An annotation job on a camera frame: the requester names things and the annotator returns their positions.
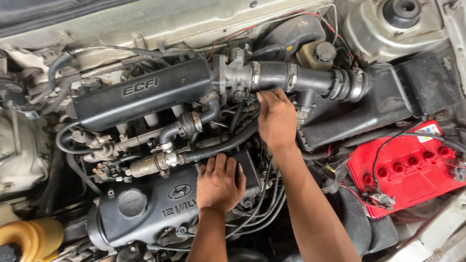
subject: car engine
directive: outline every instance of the car engine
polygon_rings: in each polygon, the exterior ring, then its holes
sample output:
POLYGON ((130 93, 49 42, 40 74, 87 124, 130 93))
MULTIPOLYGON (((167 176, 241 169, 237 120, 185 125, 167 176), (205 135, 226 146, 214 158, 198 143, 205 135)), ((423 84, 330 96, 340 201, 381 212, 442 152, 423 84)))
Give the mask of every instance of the car engine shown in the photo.
POLYGON ((263 90, 295 105, 302 158, 363 261, 390 261, 416 237, 401 228, 466 185, 461 1, 26 2, 0 4, 8 261, 184 261, 199 167, 220 152, 247 177, 229 261, 291 261, 263 90))

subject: left hand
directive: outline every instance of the left hand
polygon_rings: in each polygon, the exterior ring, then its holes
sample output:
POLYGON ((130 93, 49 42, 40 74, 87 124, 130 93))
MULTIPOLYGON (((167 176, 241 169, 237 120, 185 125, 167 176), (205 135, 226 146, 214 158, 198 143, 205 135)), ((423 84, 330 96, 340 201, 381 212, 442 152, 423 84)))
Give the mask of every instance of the left hand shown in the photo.
POLYGON ((199 209, 211 208, 223 213, 232 210, 244 197, 246 176, 239 166, 238 181, 235 182, 236 160, 226 159, 224 153, 209 158, 198 173, 197 203, 199 209))

